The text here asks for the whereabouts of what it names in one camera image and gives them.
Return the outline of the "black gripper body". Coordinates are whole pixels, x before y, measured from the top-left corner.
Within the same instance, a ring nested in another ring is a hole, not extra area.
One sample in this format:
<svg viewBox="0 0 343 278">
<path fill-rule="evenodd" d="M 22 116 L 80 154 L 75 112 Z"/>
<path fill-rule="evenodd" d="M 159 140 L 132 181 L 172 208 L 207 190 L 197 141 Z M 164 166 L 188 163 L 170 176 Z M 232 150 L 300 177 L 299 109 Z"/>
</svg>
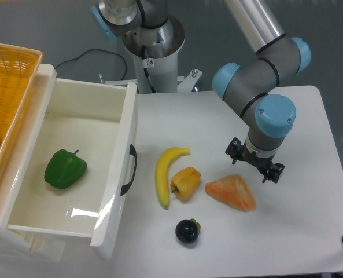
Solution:
<svg viewBox="0 0 343 278">
<path fill-rule="evenodd" d="M 262 183 L 271 181 L 278 183 L 285 169 L 281 163 L 273 163 L 272 159 L 276 155 L 277 148 L 272 150 L 263 150 L 256 147 L 249 137 L 242 143 L 234 137 L 225 150 L 225 154 L 232 159 L 232 164 L 236 161 L 247 162 L 255 167 L 263 176 Z"/>
</svg>

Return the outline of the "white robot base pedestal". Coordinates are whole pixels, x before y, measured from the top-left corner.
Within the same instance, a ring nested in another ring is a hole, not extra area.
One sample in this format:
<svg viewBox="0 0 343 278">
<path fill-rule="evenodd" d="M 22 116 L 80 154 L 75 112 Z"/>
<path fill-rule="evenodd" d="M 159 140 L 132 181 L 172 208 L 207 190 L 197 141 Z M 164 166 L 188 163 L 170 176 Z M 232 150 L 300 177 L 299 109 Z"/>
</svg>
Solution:
<svg viewBox="0 0 343 278">
<path fill-rule="evenodd" d="M 159 28 L 139 26 L 126 32 L 122 42 L 132 57 L 140 94 L 192 92 L 202 77 L 199 69 L 187 76 L 178 75 L 178 53 L 185 42 L 185 31 L 173 16 Z"/>
</svg>

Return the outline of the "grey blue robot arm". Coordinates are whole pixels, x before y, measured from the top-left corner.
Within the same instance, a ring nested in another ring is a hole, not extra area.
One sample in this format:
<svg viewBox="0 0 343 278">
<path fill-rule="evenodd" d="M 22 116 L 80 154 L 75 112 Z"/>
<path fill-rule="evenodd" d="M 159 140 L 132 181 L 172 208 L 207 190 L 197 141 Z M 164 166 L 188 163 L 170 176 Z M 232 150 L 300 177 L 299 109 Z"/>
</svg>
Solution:
<svg viewBox="0 0 343 278">
<path fill-rule="evenodd" d="M 249 128 L 245 141 L 232 139 L 226 154 L 257 168 L 264 181 L 278 182 L 285 167 L 272 160 L 293 127 L 296 108 L 272 90 L 306 68 L 311 51 L 302 39 L 285 34 L 264 1 L 226 5 L 257 57 L 247 67 L 228 63 L 212 79 L 216 94 Z M 140 93 L 181 88 L 177 54 L 185 33 L 166 1 L 99 1 L 91 13 L 105 37 L 121 38 L 132 55 Z"/>
</svg>

